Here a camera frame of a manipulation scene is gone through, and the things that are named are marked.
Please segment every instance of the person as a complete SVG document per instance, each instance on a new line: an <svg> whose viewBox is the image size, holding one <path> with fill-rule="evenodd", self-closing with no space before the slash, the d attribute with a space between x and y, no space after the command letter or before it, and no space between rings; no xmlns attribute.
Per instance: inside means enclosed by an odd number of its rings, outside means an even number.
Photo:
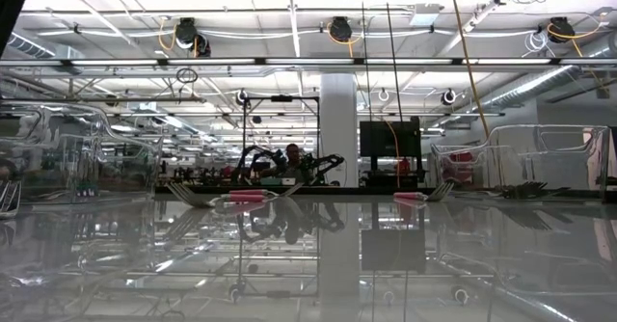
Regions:
<svg viewBox="0 0 617 322"><path fill-rule="evenodd" d="M284 171L281 171L281 167L266 169L261 172L261 177L274 176L277 177L292 177L298 182L308 182L311 172L302 168L302 159L300 156L300 148L296 144L289 144L285 148L287 155L287 166L284 167Z"/></svg>

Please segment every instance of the ceiling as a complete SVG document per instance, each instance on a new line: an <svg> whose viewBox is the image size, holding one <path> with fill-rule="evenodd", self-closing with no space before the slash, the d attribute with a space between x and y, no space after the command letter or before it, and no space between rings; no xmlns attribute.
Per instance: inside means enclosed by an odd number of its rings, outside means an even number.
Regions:
<svg viewBox="0 0 617 322"><path fill-rule="evenodd" d="M452 0L84 0L104 17L96 17L82 0L26 0L15 33L49 50L64 50L69 46L77 56L87 59L127 58L186 58L190 51L177 45L171 50L161 46L172 44L174 24L181 17L196 19L196 26L211 46L211 58L229 57L305 57L305 58L347 58L347 45L335 44L327 34L327 25L333 16L346 16L357 35L352 45L354 57L463 57L462 44L455 41L457 18ZM290 10L293 1L295 10ZM595 34L579 40L581 45L599 39L611 31L617 19L613 9L617 0L503 0L488 14L492 0L458 0L463 23L475 17L468 29L467 45L471 57L544 57L566 55L573 52L569 43L537 42L540 48L530 49L529 39L538 26L546 27L551 17L566 16L575 27L577 34L597 30ZM433 23L435 32L427 26L410 24L419 17L422 8L429 4L440 7ZM362 23L366 28L366 39L361 39ZM129 37L130 43L118 36L110 25ZM159 30L165 32L159 36ZM27 54L7 48L3 59L29 59ZM213 116L219 112L233 113L240 109L235 106L239 90L249 95L299 94L319 95L321 69L269 69L266 67L196 67L199 79L193 85L183 88L183 96L194 94L207 101L158 103L157 109L174 113L207 113L208 117L180 118L206 134L229 134L233 125ZM81 74L69 75L52 68L12 68L10 71L21 77L35 79L49 87L67 94L69 78L73 88L81 89L79 96L103 97L116 94L118 97L170 97L178 96L179 83L171 88L175 80L175 69L152 71L151 68L105 69L84 67ZM139 71L138 77L123 76L96 78L97 74L114 74L125 71ZM356 70L359 108L365 109L369 102L376 112L397 110L395 93L398 86L401 93L401 107L404 112L452 112L469 104L469 77L463 69L455 71L399 71L397 77L391 69ZM473 74L480 96L521 75L512 70L483 70ZM366 91L371 90L370 98ZM452 107L443 108L441 94L452 89L459 96ZM381 100L381 91L389 99ZM109 108L108 112L132 112L135 103L121 102ZM264 118L263 123L254 125L255 133L260 127L314 127L316 120L300 102L284 106L264 102L259 111L302 112L305 116L286 119ZM144 124L148 118L131 118L122 125Z"/></svg>

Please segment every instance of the clear acrylic enclosure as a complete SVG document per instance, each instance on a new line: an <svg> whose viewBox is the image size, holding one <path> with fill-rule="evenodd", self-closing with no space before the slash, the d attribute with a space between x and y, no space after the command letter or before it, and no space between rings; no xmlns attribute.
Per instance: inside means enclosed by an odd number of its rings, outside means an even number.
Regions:
<svg viewBox="0 0 617 322"><path fill-rule="evenodd" d="M546 189L605 190L605 126L508 125L477 147L431 146L437 183L468 190L546 182Z"/></svg>
<svg viewBox="0 0 617 322"><path fill-rule="evenodd" d="M115 134L98 108L59 103L0 104L0 181L18 204L151 200L161 143Z"/></svg>

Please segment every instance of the reflective table surface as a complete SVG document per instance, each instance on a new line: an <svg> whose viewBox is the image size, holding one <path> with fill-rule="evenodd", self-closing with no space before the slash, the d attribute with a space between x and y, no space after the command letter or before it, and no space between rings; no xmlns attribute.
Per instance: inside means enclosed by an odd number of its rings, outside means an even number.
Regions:
<svg viewBox="0 0 617 322"><path fill-rule="evenodd" d="M23 205L0 221L0 321L609 321L615 214L454 197Z"/></svg>

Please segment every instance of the black monitor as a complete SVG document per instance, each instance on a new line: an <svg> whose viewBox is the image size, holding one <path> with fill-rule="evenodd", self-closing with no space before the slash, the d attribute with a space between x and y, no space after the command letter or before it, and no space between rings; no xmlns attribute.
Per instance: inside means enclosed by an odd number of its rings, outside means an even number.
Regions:
<svg viewBox="0 0 617 322"><path fill-rule="evenodd" d="M421 155L419 121L396 121L389 123L396 133L399 157ZM392 129L384 121L360 122L361 157L396 157Z"/></svg>

